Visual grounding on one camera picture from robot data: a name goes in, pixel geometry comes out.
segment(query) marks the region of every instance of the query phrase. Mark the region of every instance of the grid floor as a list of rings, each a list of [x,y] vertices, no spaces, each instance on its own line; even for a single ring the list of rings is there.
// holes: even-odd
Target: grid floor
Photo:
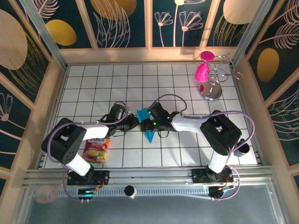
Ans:
[[[222,65],[230,73],[228,64]],[[232,77],[222,83],[223,95],[216,101],[205,101],[198,93],[199,83],[194,79],[198,64],[134,64],[71,66],[65,84],[56,123],[64,117],[75,122],[90,122],[107,114],[114,101],[125,101],[130,112],[149,107],[166,93],[175,93],[186,100],[186,114],[208,114],[214,110],[239,110],[241,105]],[[184,103],[174,97],[162,98],[160,103],[169,113],[180,111]],[[241,129],[242,138],[249,133],[244,117],[228,117]],[[82,142],[79,153],[83,153]],[[205,166],[212,155],[212,148],[203,134],[171,132],[161,139],[155,134],[149,143],[139,127],[125,136],[111,137],[105,165],[96,168],[177,167]],[[250,152],[241,158],[232,156],[231,165],[257,164],[257,153]],[[45,155],[43,168],[61,168]]]

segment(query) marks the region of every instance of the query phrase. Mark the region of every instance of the snack bag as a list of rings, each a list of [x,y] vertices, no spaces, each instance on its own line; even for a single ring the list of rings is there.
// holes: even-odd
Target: snack bag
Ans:
[[[110,139],[88,139],[85,143],[83,159],[87,162],[105,164]]]

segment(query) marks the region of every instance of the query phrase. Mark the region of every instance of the flower illustration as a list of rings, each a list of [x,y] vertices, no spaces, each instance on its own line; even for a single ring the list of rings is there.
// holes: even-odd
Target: flower illustration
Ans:
[[[184,36],[186,31],[201,29],[203,27],[203,23],[200,22],[200,14],[201,11],[198,13],[190,12],[186,17],[186,11],[179,13],[179,20],[183,30],[182,46],[184,46]]]
[[[13,104],[13,97],[7,94],[5,100],[4,94],[1,92],[0,93],[0,120],[1,121],[8,121],[12,104]]]
[[[13,97],[10,96],[9,94],[7,94],[6,99],[5,99],[4,94],[1,92],[0,93],[0,121],[3,121],[3,122],[8,121],[9,123],[11,123],[19,128],[25,129],[24,127],[17,125],[16,123],[9,120],[9,113],[11,111],[12,105],[13,105]],[[20,137],[14,135],[14,134],[8,133],[1,129],[0,129],[0,133],[3,133],[12,138],[21,140]]]
[[[203,3],[206,0],[174,0],[176,3],[176,12],[174,16],[174,27],[173,27],[173,46],[176,46],[176,24],[177,24],[177,15],[178,15],[178,6],[182,5],[191,5],[191,4],[198,4]]]
[[[158,23],[158,26],[159,26],[162,47],[164,47],[161,27],[173,24],[173,20],[171,20],[171,16],[169,15],[169,12],[167,12],[167,13],[162,12],[161,14],[159,12],[156,12],[155,13],[155,19],[156,19],[156,21]]]

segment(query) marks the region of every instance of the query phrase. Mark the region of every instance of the cyan object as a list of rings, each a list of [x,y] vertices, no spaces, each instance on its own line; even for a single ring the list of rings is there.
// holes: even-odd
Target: cyan object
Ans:
[[[137,118],[139,120],[139,123],[141,124],[141,122],[145,119],[150,119],[150,113],[147,111],[146,108],[143,108],[142,110],[137,110]],[[144,132],[144,136],[147,138],[147,140],[152,143],[153,138],[154,138],[154,132],[151,131],[147,131]]]

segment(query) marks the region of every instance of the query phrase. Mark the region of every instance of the pink object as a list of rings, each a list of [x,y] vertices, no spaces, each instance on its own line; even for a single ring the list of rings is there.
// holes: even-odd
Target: pink object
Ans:
[[[197,81],[199,81],[200,83],[203,83],[209,79],[208,72],[209,72],[210,68],[207,65],[207,62],[214,60],[215,55],[211,51],[203,51],[200,54],[200,57],[205,62],[197,68],[196,73],[195,73],[195,79]]]

